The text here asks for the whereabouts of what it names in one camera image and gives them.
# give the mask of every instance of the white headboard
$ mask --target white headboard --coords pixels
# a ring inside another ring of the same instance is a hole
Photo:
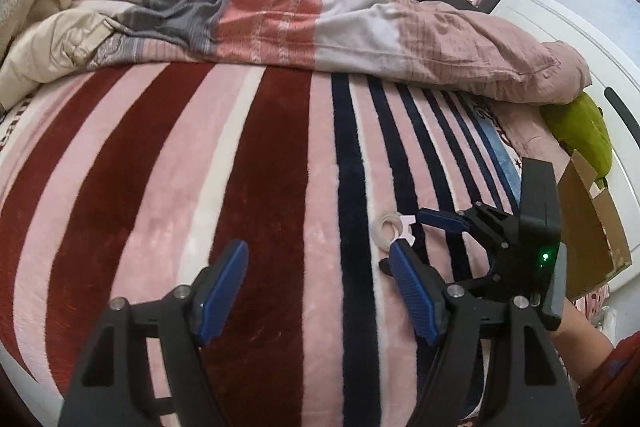
[[[640,70],[603,33],[554,0],[501,0],[492,15],[507,19],[541,42],[571,44],[589,65],[593,86],[585,91],[602,108],[607,124],[613,145],[607,182],[634,261],[609,283],[615,291],[640,273],[640,146],[609,102],[613,93],[605,89],[613,89],[640,120]]]

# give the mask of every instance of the bolt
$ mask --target bolt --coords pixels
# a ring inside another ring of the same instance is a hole
[[[124,308],[124,305],[127,303],[127,299],[124,297],[116,297],[114,299],[111,299],[111,301],[109,302],[109,308],[111,308],[113,311],[117,312],[121,309]]]
[[[523,297],[522,295],[516,295],[513,298],[513,303],[516,305],[516,308],[520,308],[521,310],[529,306],[529,301],[527,300],[526,297]]]
[[[186,299],[191,293],[191,286],[188,284],[180,284],[174,289],[174,297],[177,299]]]
[[[457,299],[465,294],[465,289],[460,286],[460,284],[451,284],[447,286],[447,293],[454,299]]]

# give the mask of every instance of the storage box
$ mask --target storage box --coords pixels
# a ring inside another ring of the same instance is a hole
[[[609,191],[593,182],[596,171],[574,152],[558,182],[562,241],[568,270],[566,296],[575,300],[631,266],[631,253]]]

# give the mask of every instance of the green pillow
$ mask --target green pillow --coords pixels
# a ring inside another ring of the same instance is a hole
[[[611,170],[613,153],[604,118],[585,92],[566,105],[543,105],[540,114],[556,140],[577,150],[604,178]]]

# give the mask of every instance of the fleece blanket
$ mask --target fleece blanket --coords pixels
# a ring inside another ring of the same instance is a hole
[[[154,63],[47,84],[0,128],[0,341],[63,396],[110,298],[160,298],[239,237],[247,276],[202,351],[233,424],[405,425],[433,352],[369,223],[514,209],[518,159],[492,120],[471,95],[290,68]],[[447,281],[487,272],[466,235],[412,232]]]
[[[505,20],[414,0],[74,0],[119,33],[93,67],[219,60],[375,74],[484,94],[568,103],[590,84],[564,42]]]

